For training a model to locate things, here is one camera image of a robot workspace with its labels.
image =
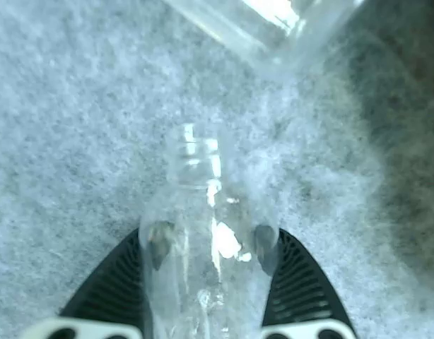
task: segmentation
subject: plastic bottle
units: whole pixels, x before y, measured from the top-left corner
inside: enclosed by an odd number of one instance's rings
[[[278,229],[253,225],[214,128],[168,138],[168,185],[142,215],[155,339],[257,338],[278,261]]]

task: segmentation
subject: floor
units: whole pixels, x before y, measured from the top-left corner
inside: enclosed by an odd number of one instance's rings
[[[278,84],[158,0],[0,0],[0,338],[55,314],[224,121],[360,338],[434,339],[434,0],[372,0]]]

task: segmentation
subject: bottle mouth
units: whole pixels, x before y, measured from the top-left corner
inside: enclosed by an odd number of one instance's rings
[[[182,124],[168,136],[168,180],[201,189],[222,177],[218,132],[208,124]]]

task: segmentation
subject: bottle neck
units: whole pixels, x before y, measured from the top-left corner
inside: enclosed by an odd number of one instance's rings
[[[217,137],[194,124],[181,125],[169,138],[168,181],[173,185],[184,189],[221,186],[224,161]]]

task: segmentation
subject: clear plastic bottle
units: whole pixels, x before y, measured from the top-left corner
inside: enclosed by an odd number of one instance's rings
[[[139,231],[154,337],[257,338],[278,229],[251,223],[212,128],[182,125],[167,149],[169,184],[144,208]]]
[[[285,78],[365,0],[165,0],[255,70]]]

